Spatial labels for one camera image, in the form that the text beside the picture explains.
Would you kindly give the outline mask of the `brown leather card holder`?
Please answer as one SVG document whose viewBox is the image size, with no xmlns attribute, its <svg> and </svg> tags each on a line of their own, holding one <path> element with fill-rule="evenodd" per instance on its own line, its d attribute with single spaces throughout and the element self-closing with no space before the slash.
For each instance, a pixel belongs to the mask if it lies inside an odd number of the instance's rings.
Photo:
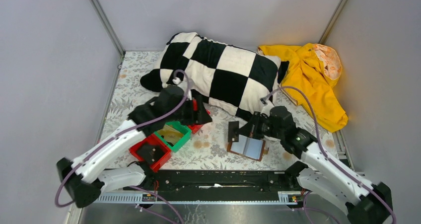
<svg viewBox="0 0 421 224">
<path fill-rule="evenodd" d="M 261 161 L 264 155 L 266 141 L 253 139 L 243 135 L 238 136 L 238 141 L 232 139 L 227 145 L 227 152 L 233 153 L 254 161 Z"/>
</svg>

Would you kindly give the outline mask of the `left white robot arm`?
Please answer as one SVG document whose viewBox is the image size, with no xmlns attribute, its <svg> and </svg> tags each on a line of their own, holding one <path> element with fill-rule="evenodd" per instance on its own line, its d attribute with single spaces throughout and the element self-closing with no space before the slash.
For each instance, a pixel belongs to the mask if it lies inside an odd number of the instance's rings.
<svg viewBox="0 0 421 224">
<path fill-rule="evenodd" d="M 122 152 L 163 128 L 167 122 L 178 121 L 182 125 L 204 125 L 212 118 L 204 106 L 204 97 L 190 88 L 170 85 L 161 93 L 137 106 L 126 120 L 105 140 L 74 158 L 61 158 L 57 171 L 61 181 L 56 192 L 55 204 L 66 189 L 70 204 L 84 208 L 108 191 L 127 186 L 138 186 L 145 174 L 141 167 L 106 170 L 106 167 Z"/>
</svg>

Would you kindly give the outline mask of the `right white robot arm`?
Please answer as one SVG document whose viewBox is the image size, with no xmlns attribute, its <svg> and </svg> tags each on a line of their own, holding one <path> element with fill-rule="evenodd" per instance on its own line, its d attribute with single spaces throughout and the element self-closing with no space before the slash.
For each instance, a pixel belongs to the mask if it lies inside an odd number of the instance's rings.
<svg viewBox="0 0 421 224">
<path fill-rule="evenodd" d="M 230 122 L 228 140 L 239 138 L 279 140 L 285 151 L 299 160 L 286 173 L 298 185 L 339 208 L 352 224 L 382 224 L 392 216 L 390 188 L 373 184 L 319 146 L 308 131 L 296 126 L 283 106 L 271 104 L 255 112 L 242 127 Z"/>
</svg>

